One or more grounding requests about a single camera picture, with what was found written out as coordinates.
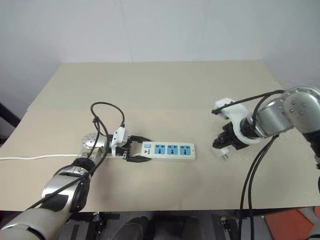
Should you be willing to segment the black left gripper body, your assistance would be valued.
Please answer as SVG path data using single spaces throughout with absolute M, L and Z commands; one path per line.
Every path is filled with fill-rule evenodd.
M 127 139 L 127 142 L 123 146 L 117 146 L 115 149 L 115 154 L 117 157 L 122 157 L 127 159 L 130 156 L 132 141 L 130 138 Z

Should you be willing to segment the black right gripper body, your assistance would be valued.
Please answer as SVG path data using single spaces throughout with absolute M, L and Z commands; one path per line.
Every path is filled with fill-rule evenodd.
M 240 150 L 242 148 L 242 142 L 237 138 L 232 122 L 227 123 L 222 127 L 223 132 L 226 132 L 226 147 L 232 146 L 236 150 Z

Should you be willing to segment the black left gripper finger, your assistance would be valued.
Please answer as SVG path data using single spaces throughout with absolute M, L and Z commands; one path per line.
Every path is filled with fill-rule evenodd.
M 131 162 L 131 163 L 144 163 L 144 162 L 148 162 L 150 160 L 151 160 L 151 158 L 145 157 L 145 156 L 141 156 L 141 155 L 128 156 L 126 158 L 126 161 L 127 162 Z
M 143 142 L 150 142 L 151 140 L 143 137 L 143 136 L 137 136 L 137 135 L 131 135 L 130 137 L 130 141 L 132 142 L 138 142 L 140 144 L 142 144 Z

